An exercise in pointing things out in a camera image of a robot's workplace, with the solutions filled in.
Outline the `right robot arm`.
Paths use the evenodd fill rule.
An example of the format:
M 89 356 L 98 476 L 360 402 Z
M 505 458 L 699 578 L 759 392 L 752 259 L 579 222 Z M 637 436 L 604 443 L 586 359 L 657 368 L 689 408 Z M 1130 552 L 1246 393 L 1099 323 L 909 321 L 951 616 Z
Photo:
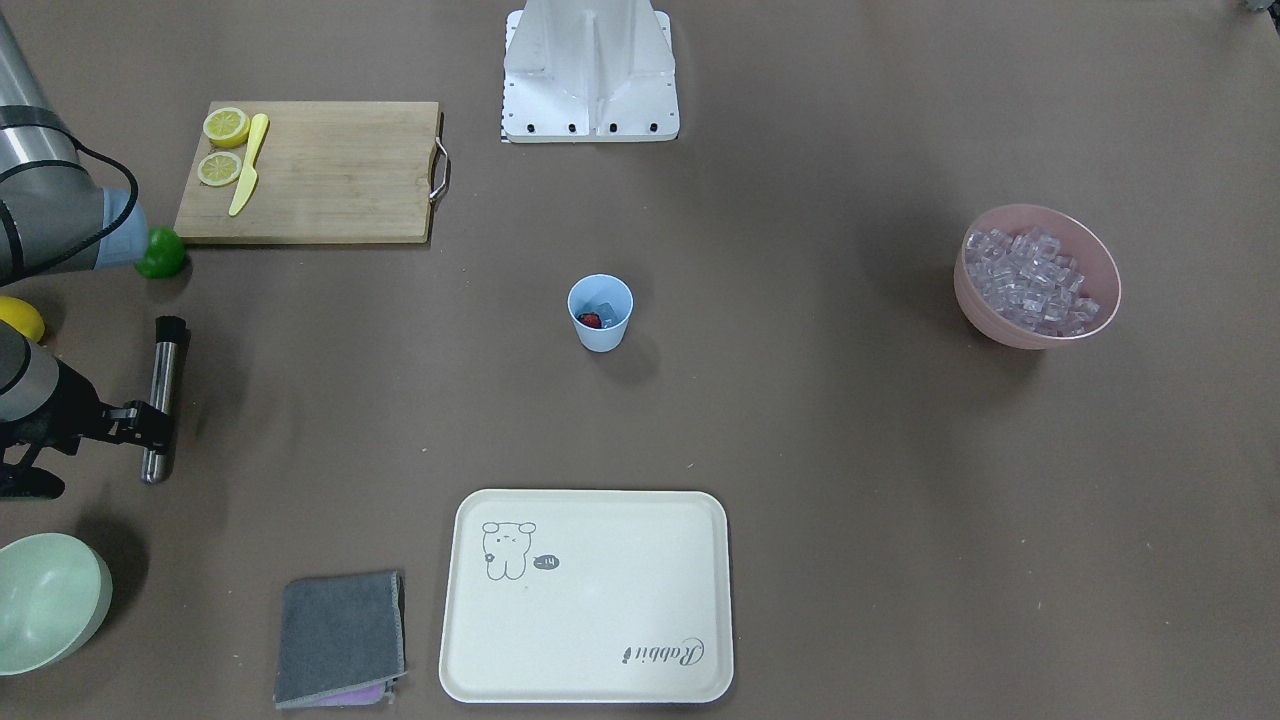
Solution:
M 120 168 L 125 190 L 93 181 L 83 160 L 99 159 L 99 152 L 52 110 L 9 24 L 1 27 L 1 114 L 3 283 L 138 261 L 148 228 L 136 177 Z M 3 498 L 46 500 L 64 492 L 64 483 L 36 464 L 46 448 L 73 455 L 82 439 L 95 439 L 136 445 L 151 457 L 168 455 L 177 425 L 169 409 L 172 360 L 184 338 L 183 320 L 160 319 L 152 401 L 115 407 L 36 340 L 4 324 L 3 447 L 20 448 L 22 456 L 3 464 Z

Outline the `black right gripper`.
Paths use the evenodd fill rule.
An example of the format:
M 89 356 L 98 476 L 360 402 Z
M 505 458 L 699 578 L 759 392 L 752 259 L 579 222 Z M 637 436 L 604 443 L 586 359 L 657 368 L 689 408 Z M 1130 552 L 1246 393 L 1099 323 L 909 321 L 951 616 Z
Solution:
M 17 462 L 3 462 L 3 498 L 61 497 L 64 480 L 35 465 L 44 448 L 74 455 L 81 441 L 88 438 L 133 445 L 155 454 L 169 452 L 173 418 L 168 413 L 143 401 L 109 407 L 78 372 L 59 360 L 54 364 L 58 369 L 56 383 L 44 404 L 24 419 L 3 423 L 3 451 L 17 445 L 26 446 Z

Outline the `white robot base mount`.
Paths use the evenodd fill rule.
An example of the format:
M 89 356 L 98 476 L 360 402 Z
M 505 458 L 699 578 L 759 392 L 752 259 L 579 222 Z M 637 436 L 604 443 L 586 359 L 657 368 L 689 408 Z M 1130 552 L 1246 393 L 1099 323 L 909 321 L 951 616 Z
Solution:
M 649 1 L 529 1 L 506 17 L 500 138 L 678 137 L 672 22 Z

